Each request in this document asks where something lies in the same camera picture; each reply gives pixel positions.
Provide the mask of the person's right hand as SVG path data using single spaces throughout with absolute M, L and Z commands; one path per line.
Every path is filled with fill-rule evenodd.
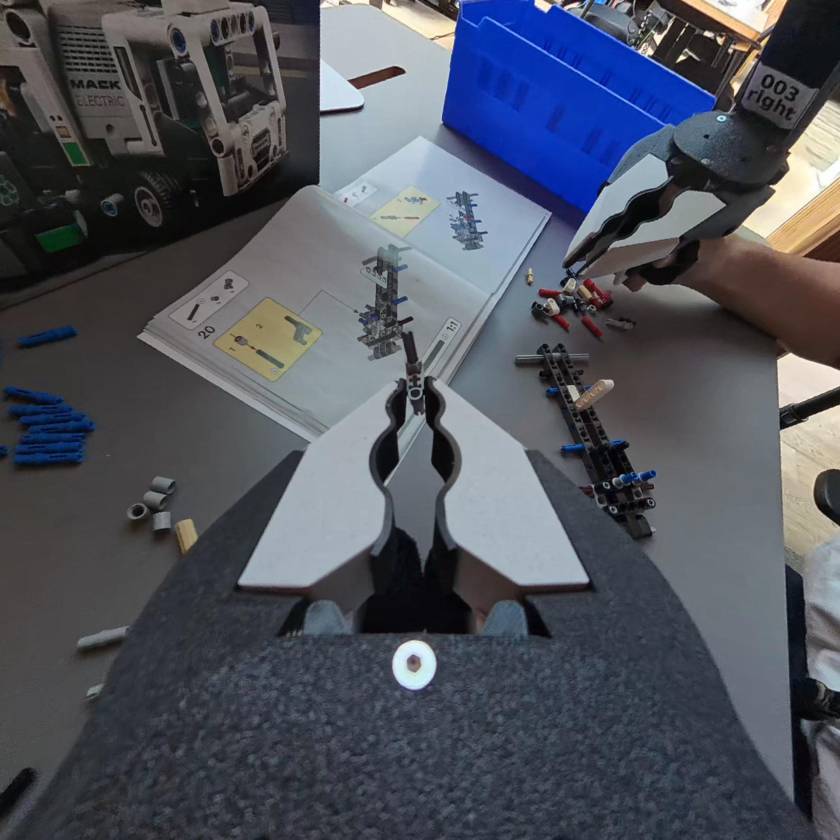
M 677 284 L 699 292 L 732 313 L 749 304 L 753 269 L 767 246 L 737 234 L 702 240 L 697 258 L 679 276 Z

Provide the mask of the white stand with flat base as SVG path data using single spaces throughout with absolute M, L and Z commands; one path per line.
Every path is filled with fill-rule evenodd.
M 340 73 L 320 60 L 320 115 L 357 112 L 364 107 L 361 90 L 345 80 Z

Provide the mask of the person's white shirt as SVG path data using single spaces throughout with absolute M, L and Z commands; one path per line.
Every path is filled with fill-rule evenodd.
M 804 567 L 805 647 L 809 676 L 839 690 L 839 536 L 808 555 Z M 803 724 L 812 758 L 812 820 L 824 838 L 839 838 L 839 728 Z

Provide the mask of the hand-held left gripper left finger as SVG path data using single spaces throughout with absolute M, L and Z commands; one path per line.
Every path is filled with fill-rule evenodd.
M 238 577 L 304 601 L 305 635 L 362 635 L 407 580 L 407 536 L 387 486 L 400 462 L 406 382 L 388 381 L 310 443 Z

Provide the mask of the wooden cabinet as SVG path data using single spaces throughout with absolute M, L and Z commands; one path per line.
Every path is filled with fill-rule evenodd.
M 777 227 L 767 241 L 774 249 L 807 256 L 839 231 L 839 180 L 821 190 L 808 204 Z

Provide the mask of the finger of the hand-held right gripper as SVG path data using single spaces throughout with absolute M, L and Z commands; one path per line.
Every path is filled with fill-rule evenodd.
M 578 279 L 626 274 L 672 254 L 680 240 L 725 207 L 712 192 L 665 191 L 651 207 L 633 200 L 622 217 L 611 219 L 576 270 Z
M 675 174 L 669 172 L 665 161 L 660 160 L 653 154 L 646 154 L 640 161 L 632 164 L 629 169 L 619 175 L 614 182 L 607 183 L 602 189 L 595 200 L 595 204 L 572 239 L 563 259 L 563 268 L 577 270 L 581 266 L 581 261 L 587 249 L 592 247 L 605 226 L 611 219 L 626 214 L 633 200 L 640 200 L 642 209 L 647 209 L 665 191 L 680 191 L 680 185 L 677 183 Z

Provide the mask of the blue lego connector peg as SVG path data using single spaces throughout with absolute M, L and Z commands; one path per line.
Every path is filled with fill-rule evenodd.
M 33 349 L 50 343 L 73 339 L 77 335 L 78 331 L 76 328 L 71 325 L 66 325 L 19 337 L 17 339 L 17 347 L 20 349 Z

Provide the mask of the blue plastic bin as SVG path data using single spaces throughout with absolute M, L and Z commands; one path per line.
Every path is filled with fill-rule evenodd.
M 443 123 L 588 212 L 632 145 L 715 101 L 562 8 L 463 2 Z

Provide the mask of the lego chassis assembly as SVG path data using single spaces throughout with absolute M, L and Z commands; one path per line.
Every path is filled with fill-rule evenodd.
M 656 508 L 653 492 L 658 472 L 635 470 L 627 454 L 629 443 L 606 432 L 595 404 L 614 383 L 585 384 L 580 364 L 588 359 L 586 353 L 568 353 L 561 343 L 553 347 L 545 343 L 537 353 L 517 355 L 514 364 L 539 369 L 544 394 L 557 404 L 572 438 L 560 447 L 560 453 L 577 456 L 588 477 L 581 491 L 632 539 L 649 539 L 655 528 L 647 515 Z

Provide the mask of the black lego set box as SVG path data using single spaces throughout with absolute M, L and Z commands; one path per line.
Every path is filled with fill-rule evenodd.
M 320 181 L 320 8 L 2 1 L 2 309 Z

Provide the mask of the pile of small lego pins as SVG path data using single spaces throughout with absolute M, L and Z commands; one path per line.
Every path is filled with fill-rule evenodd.
M 592 279 L 570 278 L 559 289 L 538 289 L 530 314 L 535 321 L 553 324 L 565 334 L 582 330 L 595 341 L 636 326 L 632 318 L 618 312 L 613 293 Z

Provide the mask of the open instruction booklet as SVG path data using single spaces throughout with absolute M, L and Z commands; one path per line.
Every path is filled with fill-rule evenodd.
M 300 189 L 139 339 L 310 442 L 403 376 L 408 333 L 450 383 L 550 217 L 418 137 Z

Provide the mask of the wooden table with dark legs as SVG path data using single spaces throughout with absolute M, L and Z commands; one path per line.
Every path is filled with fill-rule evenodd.
M 745 78 L 786 5 L 785 1 L 708 2 L 659 1 L 671 16 L 654 58 L 672 70 L 690 53 L 694 37 L 710 35 L 717 47 L 708 65 L 709 92 L 718 100 L 732 82 Z

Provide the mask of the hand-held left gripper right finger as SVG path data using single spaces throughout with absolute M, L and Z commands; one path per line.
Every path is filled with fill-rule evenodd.
M 428 557 L 440 590 L 465 605 L 469 633 L 528 635 L 527 598 L 585 592 L 590 576 L 517 439 L 433 377 L 425 412 L 443 482 Z

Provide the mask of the grey connector with brown axle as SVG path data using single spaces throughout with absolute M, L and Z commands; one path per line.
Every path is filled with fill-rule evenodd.
M 402 336 L 405 351 L 406 399 L 411 404 L 416 416 L 425 416 L 425 378 L 421 355 L 417 351 L 413 331 L 405 331 Z

